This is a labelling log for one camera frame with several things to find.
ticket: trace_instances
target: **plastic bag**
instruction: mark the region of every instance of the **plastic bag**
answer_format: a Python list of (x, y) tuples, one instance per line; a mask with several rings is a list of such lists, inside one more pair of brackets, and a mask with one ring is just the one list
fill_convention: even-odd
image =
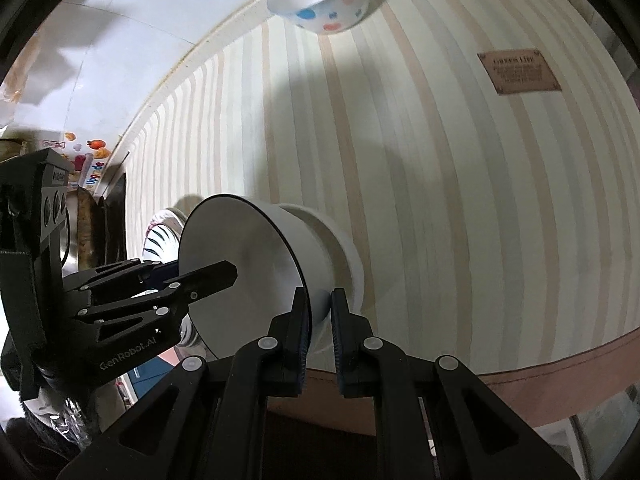
[(15, 107), (22, 97), (29, 70), (40, 53), (40, 40), (40, 33), (36, 32), (18, 54), (0, 84), (0, 134), (4, 133), (14, 120)]
[(115, 381), (94, 390), (82, 405), (49, 385), (24, 405), (36, 418), (81, 450), (114, 423), (124, 412), (124, 402)]

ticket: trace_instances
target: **sticker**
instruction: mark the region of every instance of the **sticker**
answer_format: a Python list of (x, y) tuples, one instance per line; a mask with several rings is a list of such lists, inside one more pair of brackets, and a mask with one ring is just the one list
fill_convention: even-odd
[(89, 191), (94, 189), (95, 185), (100, 182), (104, 167), (105, 164), (103, 162), (94, 162), (94, 164), (91, 165), (86, 176), (86, 180), (84, 181), (85, 188), (87, 188)]
[(107, 143), (103, 140), (88, 140), (87, 145), (92, 150), (99, 150), (100, 148), (106, 148)]
[(80, 158), (82, 158), (82, 169), (80, 170), (80, 176), (78, 177), (78, 186), (89, 189), (86, 183), (93, 169), (92, 164), (94, 163), (94, 156), (91, 153), (85, 153), (84, 155), (77, 156), (76, 160), (79, 160)]
[(56, 148), (57, 150), (64, 150), (66, 142), (64, 140), (43, 140), (42, 145), (45, 148)]
[(106, 148), (98, 148), (94, 153), (95, 158), (108, 158), (109, 155), (111, 155), (111, 152)]
[(562, 90), (537, 49), (495, 50), (478, 57), (500, 95)]

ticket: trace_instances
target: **fruit sticker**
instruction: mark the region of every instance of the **fruit sticker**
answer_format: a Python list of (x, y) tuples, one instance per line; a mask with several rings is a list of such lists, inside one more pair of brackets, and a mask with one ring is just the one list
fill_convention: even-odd
[(103, 140), (89, 140), (89, 141), (87, 141), (87, 145), (92, 150), (100, 150), (100, 148), (106, 148), (107, 147), (107, 143), (104, 142)]
[(82, 166), (84, 165), (85, 160), (86, 157), (84, 155), (76, 156), (76, 158), (74, 159), (74, 170), (82, 171)]
[(100, 182), (102, 177), (102, 170), (104, 170), (103, 162), (96, 162), (89, 167), (89, 173), (86, 176), (86, 180), (84, 181), (84, 187), (89, 191), (94, 190), (95, 185)]
[(109, 150), (107, 150), (106, 148), (99, 148), (94, 153), (94, 158), (107, 158), (109, 155), (111, 155), (111, 152)]

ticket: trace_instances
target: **brown plaque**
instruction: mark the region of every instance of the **brown plaque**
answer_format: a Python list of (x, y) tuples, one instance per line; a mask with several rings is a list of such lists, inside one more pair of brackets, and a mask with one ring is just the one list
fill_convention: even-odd
[(500, 95), (561, 90), (542, 53), (534, 48), (478, 54)]

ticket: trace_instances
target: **brown table trim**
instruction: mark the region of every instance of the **brown table trim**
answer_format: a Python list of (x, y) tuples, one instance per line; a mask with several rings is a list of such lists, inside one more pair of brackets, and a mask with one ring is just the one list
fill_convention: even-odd
[[(582, 413), (640, 380), (640, 328), (607, 344), (545, 365), (481, 376), (536, 428)], [(308, 370), (295, 399), (270, 399), (281, 415), (334, 430), (375, 434), (372, 399), (343, 399), (335, 374)]]

